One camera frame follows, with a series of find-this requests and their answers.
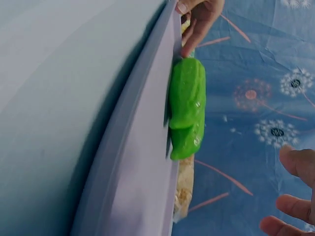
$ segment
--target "pink stem print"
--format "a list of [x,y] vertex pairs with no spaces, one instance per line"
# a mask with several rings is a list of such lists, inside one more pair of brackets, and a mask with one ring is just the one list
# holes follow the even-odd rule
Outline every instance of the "pink stem print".
[[248,42],[251,43],[250,38],[248,38],[248,36],[247,36],[243,31],[241,31],[240,28],[238,28],[233,22],[231,22],[228,18],[226,18],[226,17],[223,16],[222,14],[221,14],[221,16],[222,16],[222,18],[225,19],[233,28],[235,28],[235,30],[238,31],[239,34],[242,35],[243,38],[245,38]]
[[286,114],[286,113],[277,111],[277,110],[273,109],[272,107],[269,107],[266,103],[264,103],[264,102],[262,102],[262,101],[259,101],[258,99],[257,99],[257,102],[260,103],[262,106],[264,106],[264,107],[266,107],[266,108],[270,109],[271,111],[276,112],[276,113],[278,113],[278,114],[281,114],[281,115],[284,115],[284,116],[287,116],[287,117],[291,117],[291,118],[294,118],[294,119],[299,119],[299,120],[307,121],[307,119],[305,119],[305,118],[297,117],[297,116],[294,116],[294,115],[290,115],[290,114]]
[[315,107],[315,104],[306,96],[306,94],[303,92],[304,97],[306,98],[306,100],[313,106]]
[[206,200],[206,201],[204,201],[204,202],[202,202],[202,203],[200,203],[200,204],[198,204],[198,205],[196,205],[196,206],[190,208],[190,209],[188,210],[188,213],[191,212],[191,211],[193,211],[193,210],[197,210],[197,209],[199,209],[199,208],[201,208],[201,207],[203,207],[203,206],[206,206],[206,205],[209,205],[209,204],[211,204],[211,203],[214,203],[214,202],[220,200],[221,198],[227,197],[228,195],[229,195],[229,193],[226,192],[226,193],[220,194],[220,195],[218,195],[218,196],[216,196],[216,197],[214,197],[214,198],[211,198],[211,199],[209,199],[209,200]]
[[196,163],[203,165],[205,167],[210,168],[211,170],[214,170],[215,172],[219,173],[220,175],[224,176],[225,178],[227,178],[228,180],[230,180],[231,182],[233,182],[237,187],[239,187],[241,190],[243,190],[245,193],[253,196],[253,193],[251,191],[249,191],[244,185],[242,185],[239,181],[235,180],[234,178],[232,178],[231,176],[228,176],[227,174],[223,173],[222,171],[218,170],[217,168],[210,166],[204,162],[195,160]]
[[215,40],[212,40],[212,41],[208,41],[208,42],[205,42],[205,43],[202,43],[202,44],[199,44],[197,46],[197,48],[199,47],[203,47],[203,46],[207,46],[207,45],[210,45],[210,44],[215,44],[215,43],[220,43],[222,41],[226,41],[226,40],[229,40],[231,37],[224,37],[224,38],[217,38]]

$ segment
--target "clear plastic bag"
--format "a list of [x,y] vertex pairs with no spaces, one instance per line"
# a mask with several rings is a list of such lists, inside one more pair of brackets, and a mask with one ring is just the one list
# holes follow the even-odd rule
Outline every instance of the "clear plastic bag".
[[192,200],[194,155],[179,162],[173,221],[177,223],[188,215]]

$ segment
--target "fingernail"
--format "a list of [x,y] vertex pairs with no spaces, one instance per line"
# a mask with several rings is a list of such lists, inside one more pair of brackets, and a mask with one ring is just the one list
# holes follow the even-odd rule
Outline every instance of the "fingernail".
[[186,5],[183,4],[182,2],[177,3],[177,8],[182,14],[185,14],[187,11]]
[[280,149],[280,153],[281,154],[287,154],[288,152],[294,150],[293,147],[289,146],[289,145],[284,145],[282,146],[282,148]]

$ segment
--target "blue fabric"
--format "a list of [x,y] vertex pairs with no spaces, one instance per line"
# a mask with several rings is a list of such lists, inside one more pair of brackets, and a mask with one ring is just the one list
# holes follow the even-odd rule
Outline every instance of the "blue fabric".
[[313,229],[275,201],[284,193],[311,198],[279,149],[315,148],[314,12],[313,0],[226,1],[195,51],[207,73],[205,137],[190,212],[173,236],[262,236],[268,215]]

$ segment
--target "hand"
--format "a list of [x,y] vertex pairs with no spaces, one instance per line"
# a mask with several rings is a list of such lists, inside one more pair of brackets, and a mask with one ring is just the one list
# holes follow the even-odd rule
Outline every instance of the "hand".
[[[293,150],[284,146],[280,150],[280,161],[286,170],[307,184],[313,190],[312,200],[282,195],[276,201],[277,208],[285,214],[301,219],[311,225],[315,223],[315,151]],[[278,218],[268,216],[260,222],[260,228],[269,236],[315,236],[286,224]]]
[[203,40],[209,29],[222,13],[224,0],[179,0],[176,11],[188,14],[190,26],[183,33],[182,57],[188,57]]

